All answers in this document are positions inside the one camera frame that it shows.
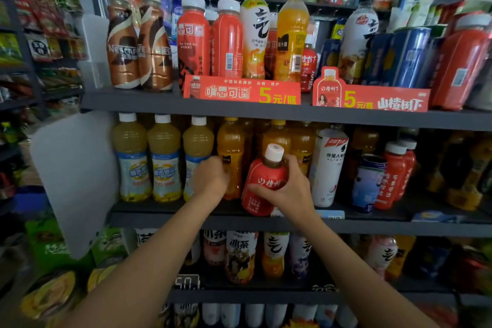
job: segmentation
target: hand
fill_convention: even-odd
[[[213,207],[215,208],[220,202],[220,199],[224,196],[225,191],[229,186],[230,178],[230,175],[224,172],[220,158],[212,156],[209,159],[200,162],[193,172],[193,178],[191,180],[193,195],[211,195],[214,200],[217,199],[217,202]]]
[[[289,163],[289,180],[285,186],[278,191],[272,191],[260,184],[249,184],[248,189],[278,207],[283,215],[301,229],[303,223],[310,222],[312,214],[316,215],[311,188],[308,178],[299,168],[297,158],[285,154],[284,159]]]

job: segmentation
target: nescafe bottle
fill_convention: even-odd
[[[161,0],[142,0],[138,36],[140,84],[145,90],[168,91],[173,87],[171,47],[164,28]]]
[[[108,51],[111,83],[116,88],[135,88],[140,85],[137,33],[133,27],[130,0],[108,0]]]

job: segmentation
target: red can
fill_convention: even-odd
[[[243,77],[244,27],[239,19],[241,4],[219,0],[218,19],[213,24],[212,76]]]
[[[283,148],[278,144],[269,144],[264,160],[257,158],[249,167],[241,197],[243,208],[248,213],[264,217],[273,212],[274,206],[248,190],[248,184],[261,184],[273,191],[282,188],[289,177],[287,168],[282,163],[282,157]]]
[[[489,49],[492,20],[488,14],[468,14],[458,20],[456,32],[439,49],[439,61],[430,91],[430,106],[461,110]]]
[[[306,37],[303,62],[301,64],[301,92],[311,92],[312,83],[318,65],[318,55],[314,51],[316,39],[312,35]]]
[[[379,186],[379,195],[374,204],[376,209],[386,210],[393,206],[393,201],[405,176],[406,166],[403,159],[405,153],[406,147],[396,141],[386,143],[383,157],[388,160],[388,163]]]
[[[205,0],[181,0],[183,14],[178,24],[180,87],[187,74],[210,73],[210,27],[205,18]]]
[[[403,197],[403,194],[406,190],[406,185],[412,176],[413,168],[415,167],[415,163],[417,162],[417,158],[415,157],[415,148],[417,147],[417,142],[411,139],[400,139],[398,140],[398,144],[403,145],[406,148],[406,153],[403,156],[403,160],[405,161],[405,174],[403,176],[403,181],[400,185],[400,188],[397,189],[397,194],[395,194],[395,199],[393,201],[398,201]]]

